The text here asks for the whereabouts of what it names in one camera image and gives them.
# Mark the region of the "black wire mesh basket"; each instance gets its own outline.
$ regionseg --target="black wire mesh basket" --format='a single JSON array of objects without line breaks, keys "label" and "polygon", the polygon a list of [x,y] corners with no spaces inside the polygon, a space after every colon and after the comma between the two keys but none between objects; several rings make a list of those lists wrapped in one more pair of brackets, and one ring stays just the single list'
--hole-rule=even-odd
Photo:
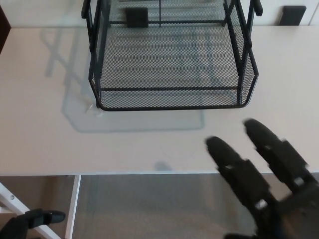
[{"label": "black wire mesh basket", "polygon": [[105,111],[239,108],[258,78],[240,0],[84,0],[89,82]]}]

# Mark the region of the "white metal frame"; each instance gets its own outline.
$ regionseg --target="white metal frame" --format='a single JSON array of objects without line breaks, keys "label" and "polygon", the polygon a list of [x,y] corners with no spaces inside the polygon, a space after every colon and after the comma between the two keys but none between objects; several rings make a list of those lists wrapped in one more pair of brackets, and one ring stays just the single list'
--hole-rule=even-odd
[{"label": "white metal frame", "polygon": [[[65,239],[72,239],[76,207],[78,203],[79,190],[81,183],[81,175],[74,177],[72,197],[70,202],[70,210],[67,219]],[[29,211],[29,208],[23,204],[12,192],[10,192],[2,183],[0,183],[0,202],[6,207],[0,207],[0,214],[15,213],[17,215],[24,214]],[[46,239],[61,239],[48,226],[39,226],[35,228]]]}]

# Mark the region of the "gray carpet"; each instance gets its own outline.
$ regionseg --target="gray carpet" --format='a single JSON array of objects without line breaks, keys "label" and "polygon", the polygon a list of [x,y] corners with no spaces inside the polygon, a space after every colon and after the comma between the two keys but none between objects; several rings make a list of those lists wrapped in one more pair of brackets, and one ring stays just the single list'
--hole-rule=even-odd
[{"label": "gray carpet", "polygon": [[[288,193],[265,175],[277,198]],[[68,212],[72,176],[0,177],[28,207]],[[0,215],[3,226],[11,215]],[[51,228],[64,238],[66,222]],[[75,239],[221,239],[254,223],[219,175],[83,176]]]}]

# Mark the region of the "white wall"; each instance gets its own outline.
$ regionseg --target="white wall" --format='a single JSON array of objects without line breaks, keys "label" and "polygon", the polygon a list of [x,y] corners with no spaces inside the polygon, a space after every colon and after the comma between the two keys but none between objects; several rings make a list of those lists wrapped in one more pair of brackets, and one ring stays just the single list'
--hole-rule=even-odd
[{"label": "white wall", "polygon": [[310,25],[311,26],[314,26],[314,25],[319,25],[319,3],[318,3],[318,6],[317,6],[317,9],[313,15],[313,18],[310,22]]},{"label": "white wall", "polygon": [[12,27],[86,25],[81,18],[83,0],[0,0],[0,4]]},{"label": "white wall", "polygon": [[[248,13],[250,0],[241,0],[244,13]],[[319,3],[319,0],[260,0],[264,13],[262,16],[254,18],[255,25],[275,25],[279,17],[281,16],[282,6],[285,5],[305,5],[307,10],[301,21],[301,25],[308,25],[311,17],[313,16],[315,9]]]},{"label": "white wall", "polygon": [[[250,0],[241,0],[245,14]],[[81,19],[83,0],[0,0],[12,27],[85,26]],[[302,25],[308,25],[319,0],[261,0],[262,17],[255,18],[257,25],[274,25],[284,5],[305,5]],[[314,23],[319,24],[319,13]]]}]

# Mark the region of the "desk surface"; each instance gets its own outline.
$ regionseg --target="desk surface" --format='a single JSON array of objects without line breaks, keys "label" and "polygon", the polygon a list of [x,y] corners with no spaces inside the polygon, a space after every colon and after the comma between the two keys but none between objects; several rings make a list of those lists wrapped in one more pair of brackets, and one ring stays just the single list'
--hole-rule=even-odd
[{"label": "desk surface", "polygon": [[0,175],[214,173],[223,138],[270,172],[244,133],[256,118],[319,171],[319,27],[253,28],[260,72],[243,109],[105,112],[88,84],[85,28],[12,29],[0,55]]}]

